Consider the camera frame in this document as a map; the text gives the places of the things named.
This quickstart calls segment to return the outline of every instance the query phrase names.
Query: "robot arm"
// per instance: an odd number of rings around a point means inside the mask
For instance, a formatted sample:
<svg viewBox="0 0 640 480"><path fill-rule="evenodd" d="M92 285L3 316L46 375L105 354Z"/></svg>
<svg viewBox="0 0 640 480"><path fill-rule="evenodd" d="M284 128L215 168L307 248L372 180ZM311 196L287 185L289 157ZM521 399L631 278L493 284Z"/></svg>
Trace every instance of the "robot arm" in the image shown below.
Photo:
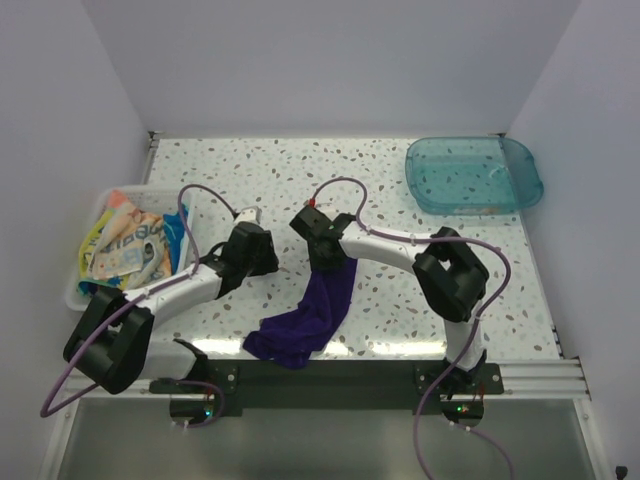
<svg viewBox="0 0 640 480"><path fill-rule="evenodd" d="M335 268L349 257L374 260L414 274L431 309L445 320L446 359L452 362L461 353L472 328L469 320L485 295L489 279L489 272L468 245L438 243L425 249L423 245L388 240L370 235L352 215L340 214L332 220L310 205L296 215L291 227L307 241L312 269ZM406 236L393 230L386 233ZM445 227L435 236L459 235ZM470 372L485 359L482 335L476 334L457 368Z"/></svg>
<svg viewBox="0 0 640 480"><path fill-rule="evenodd" d="M76 365L78 370L109 393L117 394L128 388L145 367L151 332L155 327L195 305L226 295L238 288L247 276L265 275L278 270L271 232L262 229L259 222L258 207L240 212L220 254L215 253L214 247L199 259L199 268L194 273L190 266L184 272L152 286L125 292L116 288L100 288L67 342L64 359L70 361L87 338L114 311L142 294L145 298L97 337ZM172 347L182 349L182 355L178 354L182 360L184 353L191 357L187 359L187 367L193 365L195 359L183 346L172 344ZM184 371L185 363L180 363L181 366L174 367L183 373L189 372L188 368ZM166 376L168 373L151 373L148 367L145 371L149 375Z"/></svg>

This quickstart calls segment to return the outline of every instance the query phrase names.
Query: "plastic basket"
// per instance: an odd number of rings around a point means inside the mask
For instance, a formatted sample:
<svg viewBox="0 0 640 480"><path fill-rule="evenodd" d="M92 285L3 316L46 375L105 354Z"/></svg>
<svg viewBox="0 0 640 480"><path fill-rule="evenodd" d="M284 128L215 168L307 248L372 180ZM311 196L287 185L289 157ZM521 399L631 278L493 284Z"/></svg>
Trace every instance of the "plastic basket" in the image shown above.
<svg viewBox="0 0 640 480"><path fill-rule="evenodd" d="M409 147L405 169L420 208L436 215L511 213L544 192L533 155L510 138L423 138Z"/></svg>
<svg viewBox="0 0 640 480"><path fill-rule="evenodd" d="M155 213L161 215L163 213L176 213L178 211L178 192L176 188L162 188L157 186L147 185L130 185L124 187L110 188L103 192L91 211L91 215L87 220L84 232L88 232L93 225L95 225L105 211L105 206L109 195L113 190L120 190L124 193L129 200L146 212ZM197 192L191 190L187 191L183 197L183 203L189 210L187 216L187 225L192 228L194 208L196 206ZM187 247L189 245L189 239L185 235L180 244L180 260L178 262L178 271L181 271L185 267L187 259ZM90 297L82 295L78 292L78 281L80 280L78 275L78 266L74 265L72 273L69 278L65 290L65 302L71 310L83 312L89 305Z"/></svg>

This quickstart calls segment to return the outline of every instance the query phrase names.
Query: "white plastic bin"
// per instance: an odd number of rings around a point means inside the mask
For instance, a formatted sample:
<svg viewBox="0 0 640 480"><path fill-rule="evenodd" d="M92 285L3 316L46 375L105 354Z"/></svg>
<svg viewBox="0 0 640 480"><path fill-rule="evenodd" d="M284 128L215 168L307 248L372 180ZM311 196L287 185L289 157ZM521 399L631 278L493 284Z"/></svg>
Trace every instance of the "white plastic bin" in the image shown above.
<svg viewBox="0 0 640 480"><path fill-rule="evenodd" d="M171 187L162 188L158 186L147 185L130 185L110 188L109 190L103 192L100 197L98 197L91 211L91 215L87 220L84 234L89 232L91 227L95 225L98 220L100 220L100 217L105 211L105 206L107 200L109 199L109 195L113 190L120 190L127 197L129 197L129 200L131 200L134 205L146 212L160 215L163 213L176 213L178 211L179 189ZM193 224L193 211L196 205L196 198L197 191L194 190L185 192L183 197L183 203L189 210L189 214L187 215L187 225L189 226L189 228L191 228ZM82 239L78 239L78 246L81 242ZM180 260L178 262L178 271L183 270L185 267L188 246L189 239L185 235L182 239L182 243L180 244ZM78 275L78 266L74 265L73 272L70 275L69 282L65 290L65 302L71 310L83 312L87 308L87 305L89 305L89 301L91 300L91 298L84 296L78 292L77 286L79 280L80 278Z"/></svg>

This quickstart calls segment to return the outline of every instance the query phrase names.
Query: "white wall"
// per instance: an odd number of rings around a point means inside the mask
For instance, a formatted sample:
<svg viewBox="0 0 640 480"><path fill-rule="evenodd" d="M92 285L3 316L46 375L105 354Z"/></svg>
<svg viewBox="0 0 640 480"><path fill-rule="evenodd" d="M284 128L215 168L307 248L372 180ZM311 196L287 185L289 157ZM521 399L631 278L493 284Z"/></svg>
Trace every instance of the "white wall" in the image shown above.
<svg viewBox="0 0 640 480"><path fill-rule="evenodd" d="M510 129L545 182L527 225L611 458L640 471L640 3L583 0Z"/></svg>
<svg viewBox="0 0 640 480"><path fill-rule="evenodd" d="M84 0L148 129L505 131L579 0Z"/></svg>
<svg viewBox="0 0 640 480"><path fill-rule="evenodd" d="M0 478L35 478L38 416L94 195L139 179L146 133L81 3L0 0Z"/></svg>

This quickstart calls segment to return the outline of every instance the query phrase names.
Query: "speckled tabletop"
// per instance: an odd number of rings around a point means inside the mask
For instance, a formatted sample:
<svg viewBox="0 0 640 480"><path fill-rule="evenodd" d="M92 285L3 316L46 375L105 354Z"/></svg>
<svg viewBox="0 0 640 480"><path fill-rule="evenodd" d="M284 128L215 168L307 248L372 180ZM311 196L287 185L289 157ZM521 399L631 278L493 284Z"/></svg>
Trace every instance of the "speckled tabletop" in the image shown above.
<svg viewBox="0 0 640 480"><path fill-rule="evenodd" d="M289 221L315 186L338 176L355 176L370 191L365 222L428 234L451 226L462 235L502 248L513 278L485 314L483 336L489 359L559 358L553 323L520 217L437 217L418 208L405 181L404 160L411 139L163 139L148 183L180 187L203 183L237 209L258 205L262 225L272 231L280 271L245 280L244 286L199 305L160 326L157 342L181 337L212 358L252 358L244 337L261 318L295 308L309 279L305 243ZM318 201L355 211L361 192L348 183L328 187ZM230 215L205 193L194 208L194 234L201 250L226 240ZM474 251L491 272L488 291L503 277L490 252ZM444 355L442 320L428 309L415 278L369 261L358 265L351 309L323 352L315 358L439 359Z"/></svg>

